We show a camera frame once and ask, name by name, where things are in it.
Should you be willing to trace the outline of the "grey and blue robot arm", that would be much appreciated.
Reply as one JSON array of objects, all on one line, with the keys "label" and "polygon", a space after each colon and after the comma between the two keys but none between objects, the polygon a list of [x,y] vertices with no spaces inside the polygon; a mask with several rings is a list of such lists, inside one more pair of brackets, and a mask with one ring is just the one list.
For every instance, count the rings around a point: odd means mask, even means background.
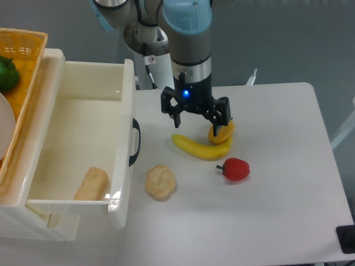
[{"label": "grey and blue robot arm", "polygon": [[158,26],[167,37],[173,88],[161,93],[161,110],[179,127],[180,113],[202,115],[212,123],[213,135],[229,124],[229,99],[214,99],[211,70],[211,1],[92,1],[112,28],[134,22]]}]

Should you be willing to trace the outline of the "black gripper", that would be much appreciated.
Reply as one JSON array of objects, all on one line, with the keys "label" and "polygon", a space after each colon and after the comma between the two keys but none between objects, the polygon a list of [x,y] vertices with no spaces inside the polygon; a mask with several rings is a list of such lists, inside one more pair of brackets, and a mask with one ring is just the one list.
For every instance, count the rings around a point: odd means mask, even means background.
[{"label": "black gripper", "polygon": [[188,83],[186,78],[185,73],[180,73],[178,79],[174,79],[175,90],[168,86],[164,88],[160,96],[161,112],[173,119],[175,128],[181,124],[183,111],[201,114],[212,123],[213,136],[217,136],[219,128],[227,126],[231,120],[229,98],[213,98],[211,74],[194,83]]}]

